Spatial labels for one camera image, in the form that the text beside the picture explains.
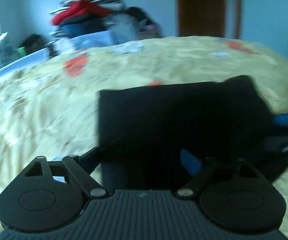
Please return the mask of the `black pants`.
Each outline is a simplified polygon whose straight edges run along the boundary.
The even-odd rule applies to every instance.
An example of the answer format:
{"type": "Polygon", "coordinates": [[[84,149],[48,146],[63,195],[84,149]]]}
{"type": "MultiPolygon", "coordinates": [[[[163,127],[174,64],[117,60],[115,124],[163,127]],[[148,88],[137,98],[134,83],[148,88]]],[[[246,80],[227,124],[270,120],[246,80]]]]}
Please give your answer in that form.
{"type": "Polygon", "coordinates": [[[223,82],[159,85],[99,93],[99,145],[106,189],[169,190],[190,175],[180,154],[249,161],[276,179],[288,156],[265,150],[265,139],[287,136],[246,75],[223,82]]]}

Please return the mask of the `yellow floral bed sheet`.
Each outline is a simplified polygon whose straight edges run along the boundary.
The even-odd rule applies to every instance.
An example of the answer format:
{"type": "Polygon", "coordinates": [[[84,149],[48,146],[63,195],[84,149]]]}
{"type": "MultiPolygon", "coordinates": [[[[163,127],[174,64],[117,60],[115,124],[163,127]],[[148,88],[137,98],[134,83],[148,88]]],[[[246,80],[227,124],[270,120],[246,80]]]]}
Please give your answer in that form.
{"type": "Polygon", "coordinates": [[[243,51],[215,37],[154,38],[130,42],[135,51],[128,54],[115,46],[86,50],[87,64],[76,77],[65,71],[68,55],[11,73],[0,83],[0,193],[36,156],[81,155],[97,145],[102,89],[249,75],[273,112],[288,112],[288,60],[255,43],[238,44],[243,51]]]}

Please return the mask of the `brown wooden door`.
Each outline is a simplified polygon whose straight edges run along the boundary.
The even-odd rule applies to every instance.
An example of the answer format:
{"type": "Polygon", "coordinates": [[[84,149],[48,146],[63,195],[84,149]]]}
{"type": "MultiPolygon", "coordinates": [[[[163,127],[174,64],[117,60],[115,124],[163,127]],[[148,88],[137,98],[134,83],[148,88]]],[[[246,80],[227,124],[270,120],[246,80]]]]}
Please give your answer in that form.
{"type": "Polygon", "coordinates": [[[177,0],[179,36],[240,38],[242,0],[177,0]]]}

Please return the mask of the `black bag on floor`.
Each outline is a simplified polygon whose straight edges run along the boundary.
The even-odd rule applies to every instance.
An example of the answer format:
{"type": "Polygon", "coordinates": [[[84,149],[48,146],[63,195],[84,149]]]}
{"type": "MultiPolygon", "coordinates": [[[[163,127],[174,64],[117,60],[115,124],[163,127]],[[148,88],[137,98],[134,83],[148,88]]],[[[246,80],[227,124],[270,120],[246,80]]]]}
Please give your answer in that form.
{"type": "Polygon", "coordinates": [[[43,35],[32,34],[19,45],[19,48],[24,48],[25,53],[30,55],[43,49],[47,42],[47,39],[43,35]]]}

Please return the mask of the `blue striped blanket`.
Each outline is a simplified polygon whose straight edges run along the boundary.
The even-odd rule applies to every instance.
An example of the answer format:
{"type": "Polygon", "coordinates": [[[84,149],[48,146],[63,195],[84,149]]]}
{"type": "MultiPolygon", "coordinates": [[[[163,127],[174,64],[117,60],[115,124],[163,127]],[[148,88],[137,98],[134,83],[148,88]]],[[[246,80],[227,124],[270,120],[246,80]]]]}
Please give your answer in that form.
{"type": "MultiPolygon", "coordinates": [[[[82,35],[74,38],[60,38],[59,40],[52,41],[51,46],[55,53],[71,54],[79,50],[84,50],[93,47],[107,47],[113,46],[114,41],[110,31],[102,31],[98,33],[92,33],[82,35]]],[[[13,71],[28,68],[28,66],[45,62],[49,59],[49,47],[36,51],[30,55],[27,55],[17,61],[8,64],[7,66],[0,68],[0,77],[9,74],[13,71]]]]}

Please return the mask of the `dark navy folded clothes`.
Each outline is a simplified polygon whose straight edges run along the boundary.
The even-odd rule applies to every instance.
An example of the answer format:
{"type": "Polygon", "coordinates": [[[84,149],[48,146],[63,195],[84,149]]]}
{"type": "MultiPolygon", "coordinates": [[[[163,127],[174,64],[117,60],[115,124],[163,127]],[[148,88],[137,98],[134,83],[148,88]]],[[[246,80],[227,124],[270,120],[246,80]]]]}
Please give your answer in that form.
{"type": "Polygon", "coordinates": [[[84,22],[60,25],[59,29],[64,31],[69,38],[74,38],[82,35],[106,31],[107,27],[101,18],[97,18],[86,20],[84,22]]]}

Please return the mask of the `grey garment bundle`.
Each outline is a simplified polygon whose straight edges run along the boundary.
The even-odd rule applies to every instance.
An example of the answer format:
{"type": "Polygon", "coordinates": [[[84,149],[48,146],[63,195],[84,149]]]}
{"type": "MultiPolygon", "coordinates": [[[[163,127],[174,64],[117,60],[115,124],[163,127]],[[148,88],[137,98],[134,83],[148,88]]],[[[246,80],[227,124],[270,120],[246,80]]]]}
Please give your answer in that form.
{"type": "Polygon", "coordinates": [[[146,38],[146,33],[142,31],[145,21],[138,21],[129,14],[111,14],[103,22],[110,32],[114,44],[123,44],[146,38]]]}

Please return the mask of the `red puffer jacket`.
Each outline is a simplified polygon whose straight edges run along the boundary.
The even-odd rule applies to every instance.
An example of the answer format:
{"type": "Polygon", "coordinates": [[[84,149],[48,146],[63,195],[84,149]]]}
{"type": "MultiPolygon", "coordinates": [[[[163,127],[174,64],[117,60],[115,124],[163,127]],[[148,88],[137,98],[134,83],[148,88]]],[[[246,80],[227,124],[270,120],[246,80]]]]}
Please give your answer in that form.
{"type": "Polygon", "coordinates": [[[87,0],[80,0],[77,2],[72,2],[68,9],[56,14],[52,20],[52,25],[60,25],[67,19],[82,16],[86,14],[93,14],[98,17],[107,17],[111,14],[111,11],[107,8],[100,7],[99,5],[92,3],[87,0]]]}

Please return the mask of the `black backpack by wall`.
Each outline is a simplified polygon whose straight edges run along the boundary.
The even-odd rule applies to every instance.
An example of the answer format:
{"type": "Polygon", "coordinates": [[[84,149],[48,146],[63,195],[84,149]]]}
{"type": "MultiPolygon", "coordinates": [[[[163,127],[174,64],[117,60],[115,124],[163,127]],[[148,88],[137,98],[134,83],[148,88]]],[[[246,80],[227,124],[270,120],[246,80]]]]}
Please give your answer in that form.
{"type": "Polygon", "coordinates": [[[135,20],[140,40],[163,37],[160,25],[152,20],[142,8],[128,7],[125,13],[135,20]]]}

